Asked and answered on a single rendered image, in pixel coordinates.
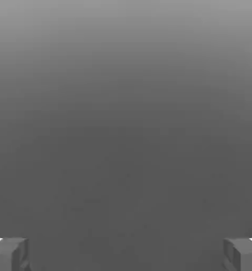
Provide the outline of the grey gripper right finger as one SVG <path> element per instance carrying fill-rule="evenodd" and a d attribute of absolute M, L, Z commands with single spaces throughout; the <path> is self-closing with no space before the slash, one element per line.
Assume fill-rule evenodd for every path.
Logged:
<path fill-rule="evenodd" d="M 224 271 L 252 271 L 252 238 L 225 238 L 222 265 Z"/>

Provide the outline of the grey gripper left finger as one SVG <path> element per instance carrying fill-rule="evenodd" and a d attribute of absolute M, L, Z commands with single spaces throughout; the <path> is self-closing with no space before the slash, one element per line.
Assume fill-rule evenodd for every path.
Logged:
<path fill-rule="evenodd" d="M 0 271 L 30 271 L 28 238 L 0 237 Z"/>

